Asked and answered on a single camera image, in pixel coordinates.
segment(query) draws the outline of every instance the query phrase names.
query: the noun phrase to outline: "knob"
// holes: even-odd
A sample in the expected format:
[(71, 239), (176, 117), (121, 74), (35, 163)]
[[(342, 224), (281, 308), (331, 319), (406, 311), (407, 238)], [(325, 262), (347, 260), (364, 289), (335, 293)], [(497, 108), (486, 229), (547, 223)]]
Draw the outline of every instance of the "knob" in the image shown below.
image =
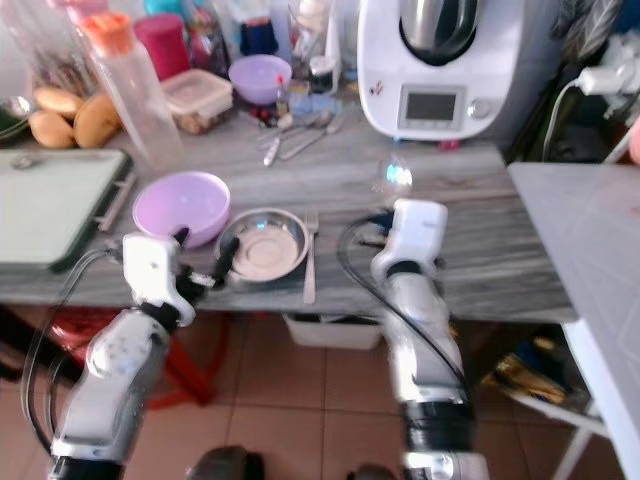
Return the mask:
[(486, 99), (477, 98), (469, 104), (469, 107), (467, 107), (467, 115), (477, 120), (487, 117), (490, 113), (491, 102)]

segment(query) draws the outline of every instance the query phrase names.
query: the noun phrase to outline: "tiled floor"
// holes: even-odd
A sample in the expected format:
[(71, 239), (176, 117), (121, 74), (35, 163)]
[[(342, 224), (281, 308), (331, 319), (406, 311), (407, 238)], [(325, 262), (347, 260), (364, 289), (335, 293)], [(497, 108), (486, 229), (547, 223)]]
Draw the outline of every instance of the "tiled floor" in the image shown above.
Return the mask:
[[(210, 355), (218, 326), (201, 320), (182, 332), (198, 361)], [(398, 472), (403, 428), (383, 345), (371, 352), (302, 348), (273, 318), (236, 318), (230, 340), (216, 402), (148, 413), (125, 480), (179, 480), (201, 454), (225, 444), (261, 452), (267, 480), (344, 480), (367, 462)], [(549, 479), (569, 428), (485, 388), (478, 414), (477, 449), (492, 480)], [(0, 479), (44, 479), (46, 463), (22, 418), (16, 386), (2, 384)], [(596, 479), (623, 479), (602, 439), (592, 440), (572, 476)]]

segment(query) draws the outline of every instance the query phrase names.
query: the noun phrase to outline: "orange bottle cap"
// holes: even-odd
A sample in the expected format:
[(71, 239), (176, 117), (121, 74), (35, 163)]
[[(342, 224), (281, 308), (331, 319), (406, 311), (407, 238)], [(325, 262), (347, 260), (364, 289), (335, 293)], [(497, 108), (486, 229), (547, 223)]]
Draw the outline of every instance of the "orange bottle cap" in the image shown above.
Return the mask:
[(133, 47), (131, 19), (125, 13), (92, 15), (82, 22), (82, 30), (91, 40), (94, 50), (102, 56), (128, 53)]

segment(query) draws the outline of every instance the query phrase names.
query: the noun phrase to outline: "stainless steel plate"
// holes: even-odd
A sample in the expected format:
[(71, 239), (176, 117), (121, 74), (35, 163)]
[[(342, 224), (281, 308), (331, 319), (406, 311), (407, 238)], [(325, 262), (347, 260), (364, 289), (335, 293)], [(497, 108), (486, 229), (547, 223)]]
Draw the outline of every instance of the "stainless steel plate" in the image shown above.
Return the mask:
[(218, 251), (233, 237), (240, 248), (230, 275), (261, 283), (282, 278), (295, 270), (309, 250), (309, 234), (298, 217), (275, 208), (249, 210), (235, 217), (220, 235)]

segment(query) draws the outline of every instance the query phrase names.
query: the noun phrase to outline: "countertop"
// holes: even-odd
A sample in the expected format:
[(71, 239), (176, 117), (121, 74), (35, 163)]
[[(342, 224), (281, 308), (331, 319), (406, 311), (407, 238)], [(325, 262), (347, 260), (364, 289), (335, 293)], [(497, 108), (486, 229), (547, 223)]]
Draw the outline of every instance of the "countertop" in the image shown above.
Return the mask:
[[(260, 287), (230, 284), (211, 293), (199, 308), (333, 314), (373, 311), (375, 301), (341, 271), (335, 248), (347, 223), (380, 208), (381, 199), (372, 191), (372, 183), (379, 161), (395, 153), (412, 170), (411, 196), (441, 202), (449, 209), (442, 281), (453, 314), (468, 320), (504, 322), (564, 322), (577, 318), (500, 153), (492, 144), (467, 143), (451, 152), (413, 142), (398, 145), (375, 132), (363, 116), (352, 115), (339, 133), (291, 160), (276, 161), (271, 168), (265, 168), (264, 152), (259, 152), (255, 143), (261, 133), (257, 127), (232, 118), (207, 135), (185, 134), (186, 159), (176, 169), (198, 169), (222, 178), (231, 190), (232, 215), (271, 206), (303, 217), (306, 208), (317, 208), (317, 302), (303, 304), (304, 271), (299, 269), (286, 279)], [(137, 156), (125, 135), (111, 146)], [(108, 237), (120, 238), (135, 230), (131, 218), (134, 197), (135, 194)], [(88, 248), (102, 246), (105, 238), (96, 235)], [(354, 255), (354, 263), (368, 269), (374, 254), (372, 249), (361, 249)], [(213, 260), (213, 246), (188, 251), (183, 260), (197, 271), (207, 271)], [(51, 273), (0, 273), (0, 302), (52, 303), (64, 277)], [(129, 305), (130, 291), (121, 267), (108, 262), (94, 265), (70, 303)]]
[(511, 175), (579, 320), (563, 325), (629, 479), (640, 472), (640, 169), (515, 164)]

